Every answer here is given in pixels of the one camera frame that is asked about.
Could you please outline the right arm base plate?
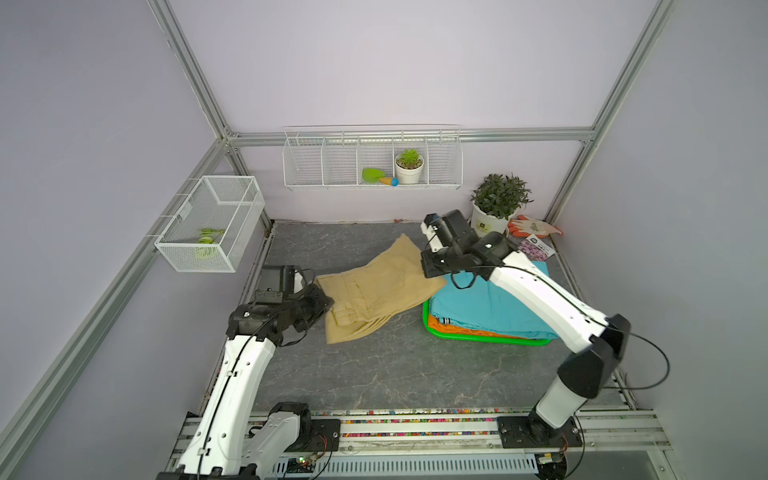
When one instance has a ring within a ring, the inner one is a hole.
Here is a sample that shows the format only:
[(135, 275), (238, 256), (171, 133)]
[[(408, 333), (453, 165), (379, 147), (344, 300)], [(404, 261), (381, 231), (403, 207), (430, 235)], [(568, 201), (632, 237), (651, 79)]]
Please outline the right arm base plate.
[(583, 446), (581, 429), (574, 417), (561, 427), (528, 416), (501, 416), (497, 418), (499, 436), (504, 449), (548, 448), (565, 450)]

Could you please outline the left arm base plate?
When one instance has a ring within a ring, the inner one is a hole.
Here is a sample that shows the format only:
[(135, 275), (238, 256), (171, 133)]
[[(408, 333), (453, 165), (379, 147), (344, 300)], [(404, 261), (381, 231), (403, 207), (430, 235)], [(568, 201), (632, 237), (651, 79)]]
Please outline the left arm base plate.
[(313, 419), (309, 427), (302, 426), (299, 437), (285, 452), (336, 452), (341, 440), (341, 421)]

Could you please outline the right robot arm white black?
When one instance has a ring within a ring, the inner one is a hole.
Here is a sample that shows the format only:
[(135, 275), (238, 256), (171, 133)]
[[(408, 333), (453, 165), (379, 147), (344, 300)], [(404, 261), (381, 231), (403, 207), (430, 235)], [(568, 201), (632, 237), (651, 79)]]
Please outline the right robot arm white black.
[(598, 396), (622, 360), (629, 321), (621, 315), (607, 317), (578, 300), (504, 234), (478, 236), (458, 210), (442, 216), (430, 213), (420, 228), (428, 242), (421, 254), (427, 278), (460, 272), (483, 278), (521, 301), (571, 351), (526, 421), (539, 442), (557, 436), (577, 410)]

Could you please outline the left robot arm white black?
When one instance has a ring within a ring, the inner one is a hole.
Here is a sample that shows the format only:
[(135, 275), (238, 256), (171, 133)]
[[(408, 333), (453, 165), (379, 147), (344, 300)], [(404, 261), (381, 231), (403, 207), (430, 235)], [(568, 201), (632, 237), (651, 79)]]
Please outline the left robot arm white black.
[(311, 438), (311, 413), (302, 402), (275, 405), (246, 444), (247, 422), (275, 351), (289, 329), (305, 335), (333, 300), (295, 265), (266, 266), (253, 300), (229, 316), (221, 368), (200, 423), (171, 472), (160, 479), (263, 479), (290, 447)]

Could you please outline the orange pants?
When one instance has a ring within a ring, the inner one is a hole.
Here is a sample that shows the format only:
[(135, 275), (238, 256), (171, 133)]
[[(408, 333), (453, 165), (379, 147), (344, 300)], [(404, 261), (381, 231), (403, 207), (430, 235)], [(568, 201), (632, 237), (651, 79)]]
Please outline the orange pants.
[(431, 334), (439, 338), (446, 338), (446, 339), (452, 339), (452, 340), (469, 341), (471, 338), (477, 338), (478, 340), (483, 339), (484, 341), (488, 341), (491, 343), (502, 342), (507, 340), (509, 341), (522, 340), (522, 337), (507, 336), (507, 335), (501, 335), (501, 334), (487, 332), (487, 331), (466, 329), (466, 328), (462, 328), (462, 327), (458, 327), (450, 324), (443, 324), (443, 323), (440, 323), (438, 319), (433, 317), (432, 315), (428, 315), (426, 317), (426, 319), (424, 320), (424, 325)]

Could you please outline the khaki pants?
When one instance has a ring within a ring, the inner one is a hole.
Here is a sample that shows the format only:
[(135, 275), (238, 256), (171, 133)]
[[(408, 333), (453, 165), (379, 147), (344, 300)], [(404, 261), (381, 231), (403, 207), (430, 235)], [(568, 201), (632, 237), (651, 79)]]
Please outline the khaki pants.
[(368, 264), (321, 275), (317, 283), (333, 299), (325, 317), (326, 342), (339, 344), (368, 336), (392, 317), (423, 304), (446, 280), (425, 276), (421, 250), (402, 234)]

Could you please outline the green plastic basket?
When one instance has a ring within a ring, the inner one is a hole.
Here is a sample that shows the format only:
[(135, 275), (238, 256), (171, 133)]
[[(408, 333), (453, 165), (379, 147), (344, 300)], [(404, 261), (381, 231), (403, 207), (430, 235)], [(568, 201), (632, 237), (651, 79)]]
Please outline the green plastic basket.
[(431, 314), (430, 301), (426, 301), (422, 305), (422, 320), (428, 333), (445, 340), (533, 347), (545, 346), (551, 342), (550, 339), (527, 339), (522, 337), (504, 336), (495, 333), (462, 329), (459, 327), (449, 327), (448, 330), (445, 330), (445, 325), (440, 324), (437, 318)]

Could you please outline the teal pants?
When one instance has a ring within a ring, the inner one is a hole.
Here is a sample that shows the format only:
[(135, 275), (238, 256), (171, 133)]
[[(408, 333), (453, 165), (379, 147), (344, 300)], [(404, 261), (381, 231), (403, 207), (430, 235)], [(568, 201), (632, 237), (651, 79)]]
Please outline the teal pants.
[(558, 338), (516, 297), (467, 272), (448, 275), (446, 285), (429, 301), (431, 314), (443, 324), (527, 339)]

